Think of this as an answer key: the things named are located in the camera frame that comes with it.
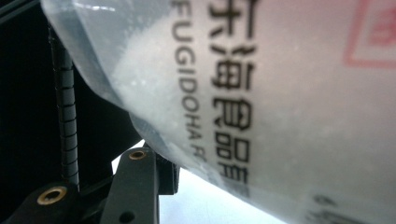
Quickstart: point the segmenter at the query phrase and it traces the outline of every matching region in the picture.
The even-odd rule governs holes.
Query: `round hole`
[[[49,205],[59,202],[66,195],[67,188],[63,186],[47,189],[37,198],[40,205]]]
[[[135,151],[129,154],[129,159],[134,161],[142,160],[145,157],[146,157],[146,152],[144,151]]]
[[[134,213],[124,212],[120,215],[120,223],[130,223],[134,220]]]

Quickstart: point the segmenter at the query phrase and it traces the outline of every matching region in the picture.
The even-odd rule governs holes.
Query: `white plastic bag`
[[[43,0],[167,159],[289,223],[396,220],[396,3]]]

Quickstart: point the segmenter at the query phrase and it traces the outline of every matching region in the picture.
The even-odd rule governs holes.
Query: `plastic bag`
[[[396,219],[390,0],[43,0],[160,154],[289,223]]]

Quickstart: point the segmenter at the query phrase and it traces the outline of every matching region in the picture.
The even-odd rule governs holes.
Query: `red stamp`
[[[396,68],[395,1],[359,1],[344,59],[350,66]]]

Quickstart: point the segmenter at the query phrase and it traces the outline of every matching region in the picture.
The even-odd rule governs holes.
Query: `bright white surface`
[[[142,140],[133,147],[142,147]],[[117,170],[120,157],[112,162]],[[162,224],[285,224],[181,169],[178,193],[160,196]]]

